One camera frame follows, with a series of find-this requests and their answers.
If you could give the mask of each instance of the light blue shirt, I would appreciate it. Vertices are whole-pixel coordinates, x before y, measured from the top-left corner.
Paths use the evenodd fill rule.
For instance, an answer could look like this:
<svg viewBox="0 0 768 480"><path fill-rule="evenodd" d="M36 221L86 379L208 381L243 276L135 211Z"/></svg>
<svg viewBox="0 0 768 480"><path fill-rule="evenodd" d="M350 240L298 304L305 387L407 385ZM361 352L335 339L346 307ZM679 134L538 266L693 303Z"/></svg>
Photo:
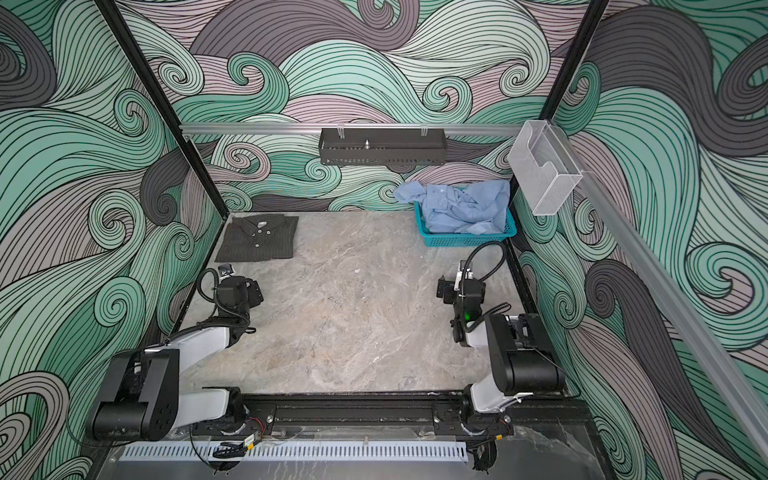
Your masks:
<svg viewBox="0 0 768 480"><path fill-rule="evenodd" d="M449 185L405 182L395 189L401 204L419 202L432 233L504 233L509 205L509 180L470 184L464 190Z"/></svg>

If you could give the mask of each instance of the wall-mounted shelf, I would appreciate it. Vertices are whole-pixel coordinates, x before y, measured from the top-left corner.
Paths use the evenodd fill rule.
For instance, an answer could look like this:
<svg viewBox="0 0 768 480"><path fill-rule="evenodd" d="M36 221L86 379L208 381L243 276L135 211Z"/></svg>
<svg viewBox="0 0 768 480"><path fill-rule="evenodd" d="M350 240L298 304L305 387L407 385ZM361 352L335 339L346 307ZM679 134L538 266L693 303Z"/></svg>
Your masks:
<svg viewBox="0 0 768 480"><path fill-rule="evenodd" d="M563 130L546 120L528 120L507 159L534 215L555 215L581 172Z"/></svg>

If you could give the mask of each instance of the gray marble surface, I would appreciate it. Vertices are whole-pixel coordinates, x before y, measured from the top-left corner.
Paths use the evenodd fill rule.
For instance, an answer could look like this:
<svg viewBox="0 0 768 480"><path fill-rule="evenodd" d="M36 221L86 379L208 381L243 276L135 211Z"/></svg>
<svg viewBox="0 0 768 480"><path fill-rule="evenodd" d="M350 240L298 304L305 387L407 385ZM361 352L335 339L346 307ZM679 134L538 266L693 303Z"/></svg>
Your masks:
<svg viewBox="0 0 768 480"><path fill-rule="evenodd" d="M490 372L487 349L453 343L452 307L435 297L437 279L455 277L472 248L426 247L412 211L286 215L300 217L293 258L233 263L263 291L251 310L257 332L184 372L182 391L462 389ZM473 270L485 274L500 255L484 249ZM487 284L484 309L507 301L523 312L506 266ZM195 293L183 326L211 310Z"/></svg>

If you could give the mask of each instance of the black cable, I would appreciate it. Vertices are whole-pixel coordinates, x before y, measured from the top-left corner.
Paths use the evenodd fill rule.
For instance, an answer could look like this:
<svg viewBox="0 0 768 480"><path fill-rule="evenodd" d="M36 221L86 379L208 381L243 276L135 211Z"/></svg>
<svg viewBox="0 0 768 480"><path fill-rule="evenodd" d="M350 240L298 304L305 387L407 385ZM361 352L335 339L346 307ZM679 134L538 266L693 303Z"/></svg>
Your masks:
<svg viewBox="0 0 768 480"><path fill-rule="evenodd" d="M502 249L502 259L496 264L493 269L485 274L485 276L482 276L478 281L483 282L487 280L491 275L496 273L496 270L502 268L502 265L504 265L504 262L507 260L507 249L504 247L504 244L502 242L497 242L495 240L492 240L490 242L485 242L482 245L478 245L472 253L469 254L469 257L467 257L467 260L464 262L464 269L462 270L462 279L461 282L458 284L458 311L461 312L462 315L464 315L464 281L467 280L467 269L469 264L472 262L472 259L475 258L475 255L477 253L491 245L499 245ZM463 319L459 319L459 322L462 324L462 329L467 333L467 324L466 321Z"/></svg>
<svg viewBox="0 0 768 480"><path fill-rule="evenodd" d="M219 273L212 269L212 268L206 268L202 272L197 274L197 281L195 285L195 289L197 292L202 296L204 299L211 303L216 303L216 300L214 298L209 297L204 291L203 291L203 278L205 277L206 273L213 272L214 273L214 296L216 296L216 288L219 286Z"/></svg>
<svg viewBox="0 0 768 480"><path fill-rule="evenodd" d="M214 296L213 296L213 298L209 297L208 295L206 295L203 292L203 287L202 287L203 278L208 273L212 273L214 275ZM180 337L182 335L187 335L188 333L192 333L192 332L196 332L198 330L203 330L203 329L212 328L212 327L216 327L216 326L223 326L223 327L226 327L226 328L244 328L246 330L246 333L254 333L254 332L256 332L255 328L250 327L250 318L248 317L248 315L246 315L244 313L234 312L233 310L230 310L225 305L223 305L221 303L221 301L219 300L219 294L218 294L218 289L219 289L219 273L215 269L206 268L205 270L200 272L200 275L197 276L196 288L197 288L197 292L204 299L208 300L209 302L212 302L215 305L215 307L218 308L218 310L220 312L229 313L231 316L235 316L236 318L241 319L242 322L234 322L232 320L218 320L218 321L210 321L210 322L205 322L205 323L201 322L201 323L198 323L197 325L192 325L192 326L189 326L189 327L187 327L185 329L180 329L176 333L172 333L165 340L166 343L168 343L171 340L174 340L174 339L176 339L176 338L178 338L178 337Z"/></svg>
<svg viewBox="0 0 768 480"><path fill-rule="evenodd" d="M190 445L192 445L192 450L194 451L194 454L197 455L197 457L200 459L202 463L204 463L208 468L212 469L214 471L214 474L219 471L218 468L214 467L210 463L206 462L203 456L197 451L197 449L194 446L194 442L192 441L192 424L190 424Z"/></svg>
<svg viewBox="0 0 768 480"><path fill-rule="evenodd" d="M135 351L135 350L136 349L123 349L123 350L120 350L119 352L113 353L112 355L110 355L107 358L105 358L104 360L102 360L101 363L99 363L98 365L93 367L92 371L90 373L88 373L86 378L90 379L93 376L94 373L96 373L102 366L104 366L104 364L106 362L109 362L110 360L112 360L112 357L114 357L115 355L120 355L121 353L132 352L132 351ZM72 427L69 425L69 414L67 414L64 417L64 427L67 429L67 433L69 434L69 436L70 436L70 438L72 439L73 442L77 443L80 446L88 447L90 449L115 449L117 447L125 447L126 445L129 445L129 444L134 442L133 440L131 440L130 442L123 442L123 443L110 443L110 442L107 442L105 444L103 443L103 444L99 444L99 445L95 445L93 443L83 442L83 441L79 440L78 437L72 431Z"/></svg>
<svg viewBox="0 0 768 480"><path fill-rule="evenodd" d="M536 348L536 347L534 347L534 346L532 346L531 348L532 348L533 350L535 350L535 351L536 351L536 353L538 353L539 355L543 356L543 357L544 357L544 360L547 360L547 361L548 361L548 362L550 362L552 365L554 365L554 367L555 367L556 369L558 369L558 370L560 370L561 372L563 372L563 375L565 375L565 378L568 378L568 374L565 372L565 370L563 370L562 368L560 368L560 366L559 366L557 363L553 362L553 361L552 361L552 360L551 360L551 359L550 359L548 356L546 356L546 355L545 355L545 354L544 354L544 353L543 353L541 350L537 349L537 348ZM536 395L536 396L537 396L538 398L546 398L546 399L577 399L578 397L580 397L580 396L581 396L581 388L579 388L579 386L578 386L578 382L575 382L575 381L574 381L574 382L573 382L573 384L574 384L574 386L575 386L575 387L577 388L577 390L578 390L578 393L577 393L577 394L575 394L575 395L571 395L571 396L557 396L557 395Z"/></svg>
<svg viewBox="0 0 768 480"><path fill-rule="evenodd" d="M493 307L489 311L485 312L485 315L490 315L492 313L504 313L508 312L509 309L512 308L512 305L509 304L509 302L503 302L499 303L497 306Z"/></svg>
<svg viewBox="0 0 768 480"><path fill-rule="evenodd" d="M512 305L510 305L509 302L499 303L497 306L495 306L492 309L490 309L489 311L485 312L483 314L483 316L478 318L475 322L472 322L472 325L465 327L464 331L467 332L467 333L470 333L470 332L474 331L478 327L478 325L480 325L481 323L483 323L485 321L485 316L486 315L491 315L493 313L504 313L504 312L508 311L511 308L512 308Z"/></svg>
<svg viewBox="0 0 768 480"><path fill-rule="evenodd" d="M86 443L86 442L82 442L81 440L78 440L78 438L72 432L72 428L69 426L69 415L67 415L67 418L64 419L64 426L67 428L67 433L69 434L73 442L77 443L80 446L88 447L90 449L115 449L117 447L125 447L126 445L130 445L131 443L134 442L133 440L131 440L130 442L123 442L123 443L108 443L106 445L94 445L92 443Z"/></svg>

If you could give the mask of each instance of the blue plastic basket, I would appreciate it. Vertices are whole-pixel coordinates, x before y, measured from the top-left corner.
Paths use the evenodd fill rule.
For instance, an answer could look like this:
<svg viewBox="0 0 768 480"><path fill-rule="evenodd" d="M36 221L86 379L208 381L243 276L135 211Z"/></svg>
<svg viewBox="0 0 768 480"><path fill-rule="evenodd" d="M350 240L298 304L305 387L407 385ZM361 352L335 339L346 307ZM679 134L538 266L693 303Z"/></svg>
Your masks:
<svg viewBox="0 0 768 480"><path fill-rule="evenodd" d="M487 235L472 235L471 233L430 233L424 224L422 218L422 209L418 202L414 203L416 211L416 225L419 226L419 233L424 237L424 244L427 247L476 247L485 242L496 240L498 242L508 237L514 237L518 234L515 226L515 220L512 213L507 209L507 226L504 233L489 233Z"/></svg>

